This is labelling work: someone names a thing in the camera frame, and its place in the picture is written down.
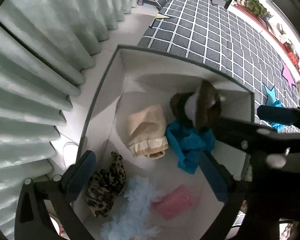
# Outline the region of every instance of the leopard print cloth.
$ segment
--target leopard print cloth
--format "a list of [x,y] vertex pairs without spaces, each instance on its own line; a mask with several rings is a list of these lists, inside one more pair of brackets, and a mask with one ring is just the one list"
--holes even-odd
[[126,173],[123,158],[120,154],[112,152],[112,163],[109,171],[101,169],[90,178],[87,204],[95,217],[106,217],[114,204],[114,195],[123,192]]

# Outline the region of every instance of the bed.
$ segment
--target bed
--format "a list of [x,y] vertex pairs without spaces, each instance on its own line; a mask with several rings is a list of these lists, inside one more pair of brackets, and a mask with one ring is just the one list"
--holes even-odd
[[[204,63],[243,84],[264,105],[268,88],[285,107],[298,107],[298,91],[282,76],[282,59],[263,36],[235,14],[209,0],[155,0],[161,17],[146,30],[138,46]],[[297,132],[293,126],[283,132]]]

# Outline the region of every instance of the pink star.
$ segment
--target pink star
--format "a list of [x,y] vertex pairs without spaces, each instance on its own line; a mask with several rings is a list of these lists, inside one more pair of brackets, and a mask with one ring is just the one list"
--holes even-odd
[[286,81],[288,81],[289,87],[292,90],[292,85],[296,86],[296,83],[295,83],[287,65],[283,61],[281,61],[281,63],[282,63],[282,67],[283,67],[282,71],[281,71],[281,75],[285,78]]

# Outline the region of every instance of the light green curtain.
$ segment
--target light green curtain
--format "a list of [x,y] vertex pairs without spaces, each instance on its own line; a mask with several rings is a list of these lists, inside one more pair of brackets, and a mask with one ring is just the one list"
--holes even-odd
[[5,0],[0,7],[0,229],[14,239],[24,179],[52,171],[81,70],[137,0]]

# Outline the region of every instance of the blue star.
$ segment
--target blue star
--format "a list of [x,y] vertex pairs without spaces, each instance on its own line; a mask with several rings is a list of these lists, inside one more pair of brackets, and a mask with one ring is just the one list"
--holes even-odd
[[268,100],[266,102],[266,106],[272,106],[274,104],[275,101],[277,101],[277,99],[275,98],[275,87],[273,86],[273,88],[270,90],[266,84],[263,83],[263,85],[265,86],[267,95],[268,95]]

